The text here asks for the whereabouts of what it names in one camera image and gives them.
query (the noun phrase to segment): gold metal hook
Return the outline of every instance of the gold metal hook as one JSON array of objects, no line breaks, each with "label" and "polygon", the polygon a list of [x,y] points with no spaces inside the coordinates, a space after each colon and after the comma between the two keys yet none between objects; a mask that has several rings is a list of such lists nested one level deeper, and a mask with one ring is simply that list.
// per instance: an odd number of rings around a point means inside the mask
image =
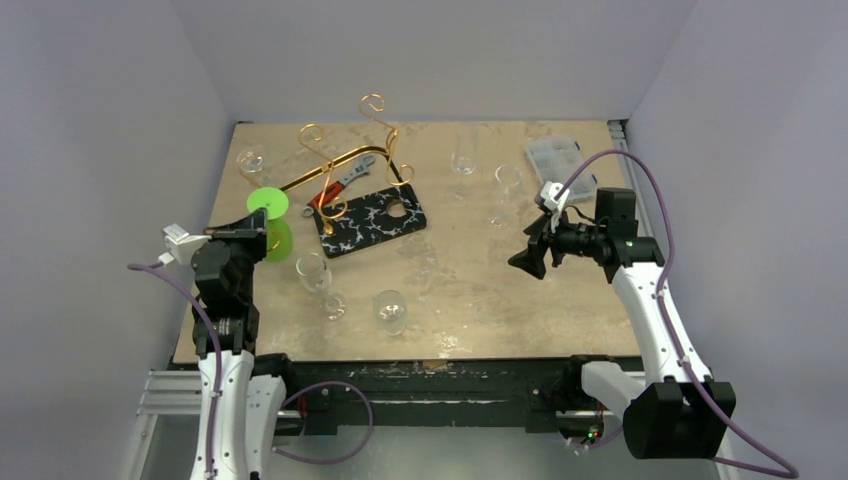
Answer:
[{"label": "gold metal hook", "polygon": [[[374,103],[372,100],[378,100],[379,105],[377,103]],[[386,101],[383,100],[383,97],[380,94],[369,93],[368,95],[365,95],[364,97],[362,97],[362,100],[359,101],[359,113],[365,115],[366,117],[370,118],[371,120],[374,120],[375,122],[379,123],[380,125],[383,125],[384,127],[390,129],[389,134],[386,136],[386,151],[389,154],[389,156],[386,157],[386,160],[387,160],[387,163],[386,163],[386,181],[389,182],[390,185],[394,185],[395,187],[400,187],[402,185],[406,185],[407,183],[411,182],[412,178],[415,176],[415,169],[412,168],[410,165],[407,165],[405,163],[401,164],[400,171],[398,171],[395,167],[395,164],[394,164],[395,142],[397,141],[397,138],[398,138],[398,135],[399,135],[400,132],[398,131],[398,128],[395,127],[394,125],[391,125],[391,124],[385,122],[384,120],[382,120],[379,117],[377,117],[376,115],[374,115],[374,113],[366,111],[366,109],[365,109],[366,105],[373,112],[381,113],[383,111],[383,109],[386,107]],[[401,176],[401,172],[403,172],[404,170],[409,170],[409,178],[407,178],[406,180],[404,180],[403,177]],[[395,176],[397,177],[397,179],[398,179],[397,182],[393,181],[391,179],[391,177],[389,176],[390,171],[392,171],[395,174]]]},{"label": "gold metal hook", "polygon": [[326,233],[327,235],[332,235],[333,234],[333,225],[330,224],[330,220],[339,218],[339,217],[343,216],[345,214],[345,212],[347,212],[347,200],[344,200],[344,205],[342,206],[341,211],[339,211],[338,213],[335,213],[333,215],[327,215],[327,213],[324,211],[324,209],[327,208],[328,206],[330,207],[331,211],[336,209],[338,207],[339,200],[342,199],[341,195],[338,195],[333,200],[332,205],[324,205],[324,196],[327,194],[327,189],[330,188],[330,181],[332,180],[332,177],[333,177],[333,170],[336,169],[336,162],[335,162],[334,159],[325,155],[324,152],[318,150],[317,148],[315,148],[312,145],[310,145],[309,143],[307,143],[306,140],[304,140],[304,135],[305,135],[306,132],[309,132],[309,134],[310,134],[309,136],[310,136],[310,139],[312,140],[312,142],[320,142],[324,138],[324,135],[325,135],[324,134],[324,128],[322,126],[316,125],[314,123],[310,123],[309,125],[305,125],[303,128],[300,129],[300,133],[297,136],[297,143],[299,143],[303,148],[309,150],[310,152],[318,155],[319,157],[321,157],[321,158],[323,158],[324,160],[327,161],[327,167],[326,167],[326,169],[327,169],[327,179],[324,180],[324,188],[321,190],[321,197],[318,199],[317,210],[318,210],[318,215],[321,216],[321,222],[324,224],[324,233]]}]

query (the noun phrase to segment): table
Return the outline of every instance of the table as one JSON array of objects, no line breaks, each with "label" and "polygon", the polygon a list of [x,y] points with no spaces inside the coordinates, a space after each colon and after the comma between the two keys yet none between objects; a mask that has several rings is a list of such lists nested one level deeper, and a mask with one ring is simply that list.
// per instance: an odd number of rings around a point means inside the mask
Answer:
[{"label": "table", "polygon": [[[320,191],[320,180],[289,192],[286,220],[294,252],[279,263],[260,263],[254,275],[254,301],[260,312],[256,353],[285,352],[298,361],[527,358],[573,354],[638,355],[630,321],[603,271],[590,259],[569,257],[549,269],[544,281],[507,265],[525,248],[522,229],[538,217],[533,204],[538,181],[524,158],[524,145],[548,135],[571,135],[584,156],[612,148],[605,122],[479,122],[480,164],[464,179],[473,197],[463,207],[448,199],[461,175],[451,169],[456,133],[470,123],[400,123],[395,163],[415,168],[412,186],[428,218],[425,230],[329,260],[333,288],[347,300],[347,313],[335,322],[321,319],[315,297],[300,284],[297,257],[321,252],[311,218],[302,207]],[[283,185],[321,164],[297,143],[301,124],[239,124],[230,144],[209,225],[230,223],[247,214],[245,201],[255,188],[238,171],[236,157],[261,144],[271,168],[262,180]],[[387,129],[374,122],[325,124],[317,147],[331,157],[363,144],[385,145]],[[371,174],[354,181],[347,198],[386,188],[385,162],[377,157]],[[523,194],[511,206],[514,226],[496,230],[487,223],[494,170],[509,163],[524,174]],[[339,168],[334,179],[350,168]],[[602,186],[625,186],[614,156],[590,169]],[[594,213],[593,202],[580,205]],[[373,297],[388,289],[409,302],[406,330],[383,334],[372,313]],[[193,319],[186,311],[175,363],[197,361],[191,340]]]}]

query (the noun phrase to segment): green plastic object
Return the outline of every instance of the green plastic object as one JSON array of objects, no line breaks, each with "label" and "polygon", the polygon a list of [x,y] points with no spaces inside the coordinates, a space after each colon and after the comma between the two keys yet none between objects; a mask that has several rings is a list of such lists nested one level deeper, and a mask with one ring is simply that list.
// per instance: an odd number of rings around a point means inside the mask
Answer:
[{"label": "green plastic object", "polygon": [[283,220],[283,215],[289,209],[289,197],[279,188],[257,189],[247,197],[247,210],[254,212],[259,208],[268,210],[268,253],[265,261],[282,262],[294,249],[291,228]]},{"label": "green plastic object", "polygon": [[253,212],[263,207],[268,210],[268,220],[282,218],[289,209],[289,197],[279,188],[257,189],[247,197],[247,210]]},{"label": "green plastic object", "polygon": [[269,220],[268,253],[265,255],[265,261],[270,263],[282,262],[289,258],[293,249],[294,243],[292,242],[289,224],[282,218]]}]

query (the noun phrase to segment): round hole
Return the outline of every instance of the round hole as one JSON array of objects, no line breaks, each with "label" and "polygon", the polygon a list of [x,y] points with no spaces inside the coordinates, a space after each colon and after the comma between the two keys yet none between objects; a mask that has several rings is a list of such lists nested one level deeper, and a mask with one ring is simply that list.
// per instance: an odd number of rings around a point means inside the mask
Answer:
[{"label": "round hole", "polygon": [[390,217],[401,218],[406,216],[406,207],[403,206],[403,202],[400,200],[392,200],[389,206],[386,207],[386,212],[388,212]]}]

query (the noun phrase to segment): red handle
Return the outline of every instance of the red handle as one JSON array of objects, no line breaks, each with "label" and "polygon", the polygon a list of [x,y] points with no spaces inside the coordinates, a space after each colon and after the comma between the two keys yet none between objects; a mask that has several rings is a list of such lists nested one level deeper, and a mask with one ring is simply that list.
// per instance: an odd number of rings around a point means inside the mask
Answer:
[{"label": "red handle", "polygon": [[[342,190],[344,190],[344,185],[339,182],[333,182],[329,187],[327,187],[327,194],[324,195],[324,205],[327,205],[328,203],[332,202],[334,198],[336,198],[340,193],[342,193]],[[309,205],[317,210],[319,208],[318,200],[320,199],[321,194],[319,193],[318,195],[315,195],[315,198],[313,198],[309,202]]]}]

